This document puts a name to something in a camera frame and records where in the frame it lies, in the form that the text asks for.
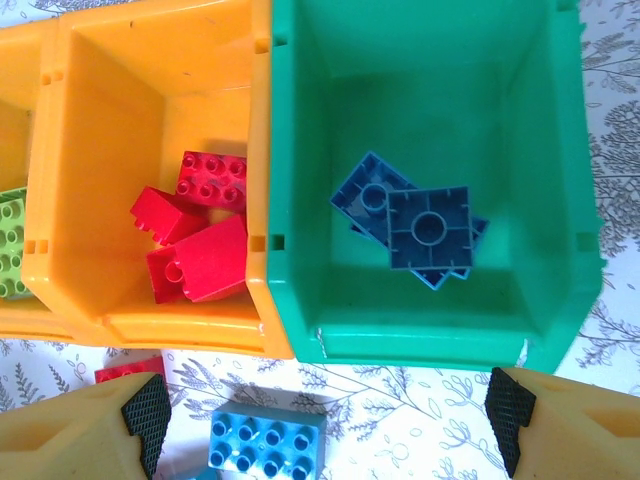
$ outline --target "red 2x4 block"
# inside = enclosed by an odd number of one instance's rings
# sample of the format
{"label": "red 2x4 block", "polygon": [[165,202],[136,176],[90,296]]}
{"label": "red 2x4 block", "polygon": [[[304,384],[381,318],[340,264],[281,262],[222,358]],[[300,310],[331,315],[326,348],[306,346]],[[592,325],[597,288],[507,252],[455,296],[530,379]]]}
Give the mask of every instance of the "red 2x4 block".
{"label": "red 2x4 block", "polygon": [[246,209],[247,159],[185,152],[176,195],[207,207],[242,213]]}
{"label": "red 2x4 block", "polygon": [[246,289],[247,228],[243,215],[147,255],[156,303],[187,297],[219,300]]}
{"label": "red 2x4 block", "polygon": [[207,209],[152,187],[145,187],[131,207],[135,225],[143,231],[151,230],[153,240],[171,245],[209,225]]}
{"label": "red 2x4 block", "polygon": [[153,372],[159,373],[164,377],[164,361],[162,357],[153,357],[141,362],[129,363],[120,367],[104,368],[96,370],[96,383],[106,382],[114,378],[123,377],[132,373]]}

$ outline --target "white tablecloth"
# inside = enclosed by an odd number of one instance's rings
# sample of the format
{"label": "white tablecloth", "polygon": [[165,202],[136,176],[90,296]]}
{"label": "white tablecloth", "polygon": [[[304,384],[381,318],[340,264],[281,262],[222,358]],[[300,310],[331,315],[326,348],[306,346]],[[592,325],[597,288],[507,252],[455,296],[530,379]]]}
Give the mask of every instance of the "white tablecloth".
{"label": "white tablecloth", "polygon": [[[0,26],[113,3],[0,0]],[[640,2],[584,0],[582,16],[609,264],[602,295],[557,373],[640,395]],[[229,399],[328,414],[325,480],[507,478],[483,407],[486,374],[161,353],[174,409],[158,478],[206,462],[211,412]],[[0,340],[0,411],[89,385],[96,369],[152,354]]]}

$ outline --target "plastic storage bin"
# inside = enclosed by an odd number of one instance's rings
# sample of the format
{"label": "plastic storage bin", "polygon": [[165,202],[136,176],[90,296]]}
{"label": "plastic storage bin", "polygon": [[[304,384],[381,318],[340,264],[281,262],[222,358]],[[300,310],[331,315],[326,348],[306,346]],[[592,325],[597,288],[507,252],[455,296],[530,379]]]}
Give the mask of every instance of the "plastic storage bin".
{"label": "plastic storage bin", "polygon": [[[270,21],[268,0],[157,0],[59,19],[23,280],[74,341],[292,356],[272,305],[261,319],[249,293],[156,305],[145,263],[154,245],[129,213],[145,185],[175,188],[185,150],[268,152],[268,125],[250,112],[269,108]],[[249,170],[268,158],[249,158]],[[250,225],[263,201],[251,189]]]}
{"label": "plastic storage bin", "polygon": [[[297,358],[553,371],[601,287],[576,1],[274,4],[268,280]],[[367,151],[468,185],[467,281],[389,269],[331,194]]]}
{"label": "plastic storage bin", "polygon": [[[33,135],[46,121],[56,22],[0,29],[0,192],[27,184],[29,158],[43,145]],[[37,298],[0,299],[0,337],[69,341],[68,333]]]}

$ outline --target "black textured pad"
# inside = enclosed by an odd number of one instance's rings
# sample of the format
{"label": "black textured pad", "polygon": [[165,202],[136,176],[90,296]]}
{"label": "black textured pad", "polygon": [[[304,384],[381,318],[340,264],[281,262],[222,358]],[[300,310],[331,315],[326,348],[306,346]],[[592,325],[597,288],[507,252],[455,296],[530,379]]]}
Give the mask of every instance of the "black textured pad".
{"label": "black textured pad", "polygon": [[504,466],[511,478],[520,460],[518,432],[520,427],[529,426],[535,403],[536,396],[501,368],[494,368],[491,371],[489,392],[484,405],[491,428],[498,440]]}
{"label": "black textured pad", "polygon": [[140,463],[151,480],[171,420],[171,403],[162,375],[156,374],[131,397],[122,407],[122,416],[129,434],[140,437]]}

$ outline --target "orange storage bin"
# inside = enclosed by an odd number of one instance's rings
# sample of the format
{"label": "orange storage bin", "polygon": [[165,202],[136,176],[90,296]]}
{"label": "orange storage bin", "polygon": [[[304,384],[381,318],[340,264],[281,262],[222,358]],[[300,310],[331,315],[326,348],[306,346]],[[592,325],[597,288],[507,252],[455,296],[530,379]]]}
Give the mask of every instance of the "orange storage bin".
{"label": "orange storage bin", "polygon": [[[51,68],[55,20],[0,30],[0,192],[27,184],[29,157],[42,151],[48,97],[40,84]],[[0,336],[69,341],[37,298],[0,299]]]}
{"label": "orange storage bin", "polygon": [[59,19],[23,281],[74,341],[292,357],[263,257],[248,259],[254,297],[156,305],[156,246],[129,213],[145,185],[173,191],[185,150],[248,156],[250,247],[265,243],[270,16],[269,0],[155,0]]}

